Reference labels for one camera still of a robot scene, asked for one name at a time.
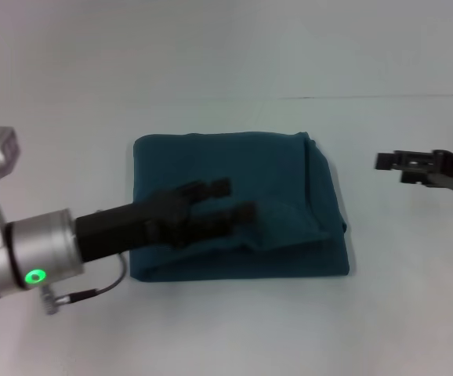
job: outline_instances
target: towel fold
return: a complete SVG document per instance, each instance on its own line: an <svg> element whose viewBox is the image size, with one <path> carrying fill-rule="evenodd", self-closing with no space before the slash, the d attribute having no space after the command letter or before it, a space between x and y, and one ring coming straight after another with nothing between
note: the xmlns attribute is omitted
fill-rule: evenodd
<svg viewBox="0 0 453 376"><path fill-rule="evenodd" d="M346 275L349 263L328 162L308 134L152 135L134 144L134 201L194 180L230 178L231 197L193 214L254 201L257 222L231 237L130 252L146 282Z"/></svg>

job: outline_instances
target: white tabletop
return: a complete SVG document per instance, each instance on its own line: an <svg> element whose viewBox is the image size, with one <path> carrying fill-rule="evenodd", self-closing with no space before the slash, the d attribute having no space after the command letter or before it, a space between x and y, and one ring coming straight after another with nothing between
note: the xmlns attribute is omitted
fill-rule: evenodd
<svg viewBox="0 0 453 376"><path fill-rule="evenodd" d="M453 151L453 2L0 0L8 220L132 198L151 133L308 132L350 225L349 277L143 284L45 316L0 300L0 375L453 375L453 192L378 152ZM104 287L115 258L58 292Z"/></svg>

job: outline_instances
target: white background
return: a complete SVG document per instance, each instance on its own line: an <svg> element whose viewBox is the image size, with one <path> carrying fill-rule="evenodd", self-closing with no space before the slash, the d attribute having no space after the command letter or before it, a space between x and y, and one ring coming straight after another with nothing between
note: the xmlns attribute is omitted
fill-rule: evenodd
<svg viewBox="0 0 453 376"><path fill-rule="evenodd" d="M453 192L373 170L453 151L453 1L0 0L8 220L131 201L150 133L306 131L350 277L142 284L42 313L0 300L0 375L453 375ZM109 284L116 259L61 292Z"/></svg>

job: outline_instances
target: green indicator light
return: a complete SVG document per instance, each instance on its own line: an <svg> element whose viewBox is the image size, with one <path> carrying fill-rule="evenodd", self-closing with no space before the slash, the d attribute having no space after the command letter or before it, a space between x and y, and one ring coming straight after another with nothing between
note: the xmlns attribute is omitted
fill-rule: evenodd
<svg viewBox="0 0 453 376"><path fill-rule="evenodd" d="M37 284L42 282L47 277L47 274L42 269L30 271L24 278L27 284Z"/></svg>

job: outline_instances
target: teal towel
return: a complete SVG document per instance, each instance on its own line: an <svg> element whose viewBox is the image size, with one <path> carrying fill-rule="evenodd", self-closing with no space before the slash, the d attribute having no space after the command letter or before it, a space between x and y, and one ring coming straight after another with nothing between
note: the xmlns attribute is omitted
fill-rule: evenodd
<svg viewBox="0 0 453 376"><path fill-rule="evenodd" d="M193 213L254 201L255 225L184 249L131 250L130 272L146 282L346 275L349 263L328 162L308 134L152 135L134 144L134 201L155 190L230 178L231 197Z"/></svg>

